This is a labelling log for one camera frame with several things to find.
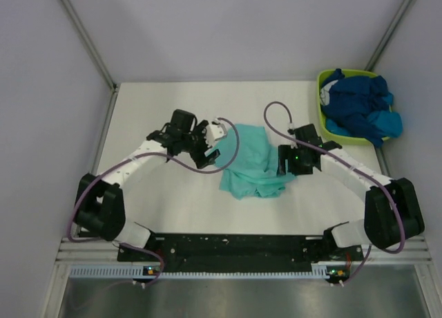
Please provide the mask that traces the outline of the teal t shirt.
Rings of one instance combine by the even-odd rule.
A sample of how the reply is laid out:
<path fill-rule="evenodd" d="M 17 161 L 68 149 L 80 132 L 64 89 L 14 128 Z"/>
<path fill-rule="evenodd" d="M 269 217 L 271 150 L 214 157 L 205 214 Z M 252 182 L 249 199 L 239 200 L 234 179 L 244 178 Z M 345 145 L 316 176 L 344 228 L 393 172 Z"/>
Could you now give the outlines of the teal t shirt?
<path fill-rule="evenodd" d="M 220 152 L 216 167 L 227 166 L 222 172 L 219 190 L 229 192 L 237 200 L 279 197 L 286 184 L 296 177 L 277 174 L 278 149 L 270 143 L 264 127 L 248 124 L 235 127 L 240 138 L 238 150 L 233 129 L 216 145 Z"/>

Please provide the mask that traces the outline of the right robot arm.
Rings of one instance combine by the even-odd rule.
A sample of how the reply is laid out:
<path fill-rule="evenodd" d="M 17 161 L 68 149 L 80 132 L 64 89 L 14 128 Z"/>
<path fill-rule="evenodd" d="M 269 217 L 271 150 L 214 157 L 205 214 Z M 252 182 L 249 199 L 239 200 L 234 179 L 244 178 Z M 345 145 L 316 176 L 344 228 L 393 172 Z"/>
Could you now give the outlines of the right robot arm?
<path fill-rule="evenodd" d="M 364 204 L 364 216 L 325 230 L 324 255 L 339 259 L 348 247 L 372 244 L 380 250 L 420 235 L 425 223 L 414 185 L 407 178 L 377 173 L 350 156 L 334 141 L 323 141 L 313 124 L 290 127 L 293 144 L 278 147 L 278 174 L 310 175 L 315 169 L 335 178 Z"/>

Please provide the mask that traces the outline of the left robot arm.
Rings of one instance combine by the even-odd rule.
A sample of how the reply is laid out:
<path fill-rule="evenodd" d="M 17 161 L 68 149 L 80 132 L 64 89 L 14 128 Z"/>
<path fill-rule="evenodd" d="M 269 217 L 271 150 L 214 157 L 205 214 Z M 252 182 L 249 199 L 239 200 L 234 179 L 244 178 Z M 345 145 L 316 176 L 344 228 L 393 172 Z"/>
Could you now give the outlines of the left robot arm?
<path fill-rule="evenodd" d="M 141 260 L 152 259 L 157 250 L 150 239 L 152 232 L 128 218 L 124 193 L 181 153 L 190 155 L 197 170 L 213 165 L 220 156 L 214 146 L 226 136 L 227 130 L 219 120 L 198 122 L 194 114 L 175 110 L 171 120 L 148 134 L 121 165 L 81 179 L 74 222 L 105 241 L 132 246 Z"/>

